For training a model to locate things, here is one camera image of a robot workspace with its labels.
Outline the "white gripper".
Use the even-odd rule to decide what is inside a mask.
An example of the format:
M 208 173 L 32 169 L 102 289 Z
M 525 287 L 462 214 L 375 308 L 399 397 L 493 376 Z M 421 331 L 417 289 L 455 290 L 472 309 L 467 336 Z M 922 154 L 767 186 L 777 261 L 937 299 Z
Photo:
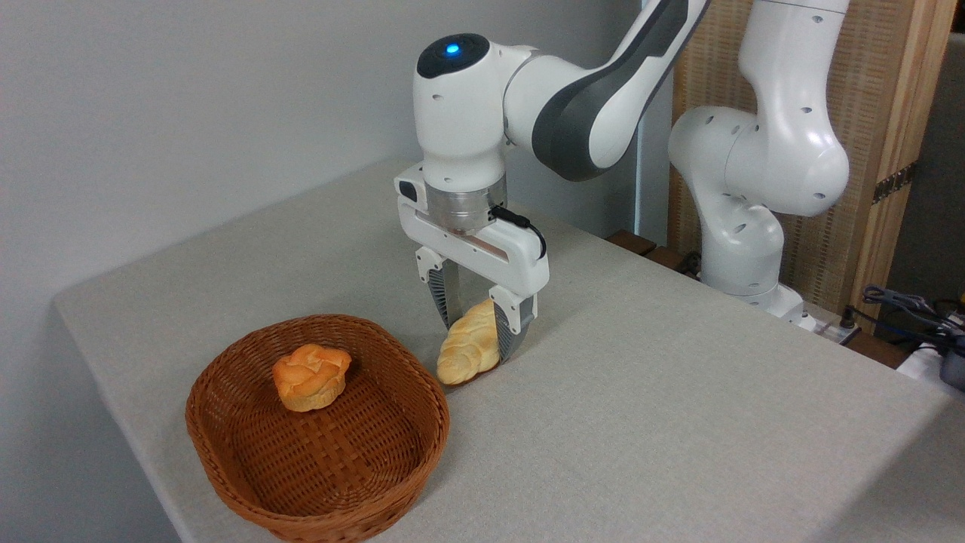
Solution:
M 421 245 L 415 253 L 419 276 L 443 323 L 451 329 L 462 318 L 458 265 L 489 279 L 497 284 L 489 298 L 494 303 L 499 361 L 508 362 L 538 315 L 537 293 L 549 279 L 548 257 L 540 257 L 540 238 L 502 219 L 468 235 L 439 227 L 428 216 L 419 164 L 397 175 L 394 186 L 401 227 Z

